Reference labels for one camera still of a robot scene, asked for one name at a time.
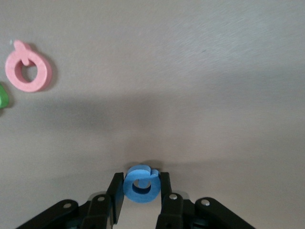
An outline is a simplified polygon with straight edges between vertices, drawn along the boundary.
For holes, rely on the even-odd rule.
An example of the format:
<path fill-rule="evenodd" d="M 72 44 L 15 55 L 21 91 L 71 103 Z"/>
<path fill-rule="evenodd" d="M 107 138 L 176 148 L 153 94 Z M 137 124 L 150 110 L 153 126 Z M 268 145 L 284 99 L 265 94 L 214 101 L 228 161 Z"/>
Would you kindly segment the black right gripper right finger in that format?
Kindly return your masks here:
<path fill-rule="evenodd" d="M 162 208 L 156 229 L 255 229 L 214 198 L 193 203 L 172 191 L 168 172 L 160 174 Z"/>

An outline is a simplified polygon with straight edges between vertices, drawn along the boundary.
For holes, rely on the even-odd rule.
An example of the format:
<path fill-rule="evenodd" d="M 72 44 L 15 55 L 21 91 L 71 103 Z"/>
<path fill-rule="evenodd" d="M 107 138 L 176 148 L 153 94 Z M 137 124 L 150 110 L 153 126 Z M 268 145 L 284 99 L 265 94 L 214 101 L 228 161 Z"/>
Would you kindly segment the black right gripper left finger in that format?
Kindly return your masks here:
<path fill-rule="evenodd" d="M 115 173 L 104 194 L 83 205 L 64 199 L 16 229 L 112 229 L 118 222 L 124 200 L 123 173 Z"/>

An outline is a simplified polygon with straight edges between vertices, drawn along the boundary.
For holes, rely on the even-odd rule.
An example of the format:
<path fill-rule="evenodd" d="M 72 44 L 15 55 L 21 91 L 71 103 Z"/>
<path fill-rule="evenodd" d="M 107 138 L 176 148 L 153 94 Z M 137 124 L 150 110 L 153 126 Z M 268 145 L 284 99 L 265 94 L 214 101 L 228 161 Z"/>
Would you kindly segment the blue capital letter G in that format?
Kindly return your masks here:
<path fill-rule="evenodd" d="M 136 203 L 149 203 L 156 199 L 161 190 L 160 173 L 148 165 L 131 167 L 125 176 L 123 192 Z"/>

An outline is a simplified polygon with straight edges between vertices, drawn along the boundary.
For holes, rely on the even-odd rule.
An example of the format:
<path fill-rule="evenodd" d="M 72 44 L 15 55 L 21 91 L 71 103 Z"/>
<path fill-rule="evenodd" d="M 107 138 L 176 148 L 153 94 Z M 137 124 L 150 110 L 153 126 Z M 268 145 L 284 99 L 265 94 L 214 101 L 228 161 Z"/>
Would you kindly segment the green capital letter B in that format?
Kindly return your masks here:
<path fill-rule="evenodd" d="M 9 95 L 0 83 L 0 109 L 6 108 L 10 103 Z"/>

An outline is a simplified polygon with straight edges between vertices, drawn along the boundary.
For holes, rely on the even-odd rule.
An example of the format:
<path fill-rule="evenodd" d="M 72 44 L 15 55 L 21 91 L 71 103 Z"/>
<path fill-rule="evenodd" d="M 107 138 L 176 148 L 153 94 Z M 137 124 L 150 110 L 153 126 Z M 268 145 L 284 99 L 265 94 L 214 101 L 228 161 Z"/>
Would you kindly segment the pink capital letter Q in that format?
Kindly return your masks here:
<path fill-rule="evenodd" d="M 19 90 L 34 93 L 47 88 L 52 80 L 50 63 L 33 51 L 29 44 L 20 40 L 13 43 L 15 50 L 9 54 L 5 63 L 5 73 L 9 81 Z M 24 66 L 36 66 L 37 74 L 33 81 L 27 81 L 23 74 Z"/>

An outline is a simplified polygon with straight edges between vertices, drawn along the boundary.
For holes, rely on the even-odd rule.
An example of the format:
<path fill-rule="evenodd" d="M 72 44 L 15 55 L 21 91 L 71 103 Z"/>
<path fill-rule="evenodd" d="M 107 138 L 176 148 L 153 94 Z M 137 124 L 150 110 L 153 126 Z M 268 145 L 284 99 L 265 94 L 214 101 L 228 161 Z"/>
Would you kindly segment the brown table cover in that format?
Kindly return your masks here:
<path fill-rule="evenodd" d="M 42 91 L 5 63 L 20 40 Z M 147 164 L 257 229 L 305 229 L 305 0 L 0 0 L 0 229 Z"/>

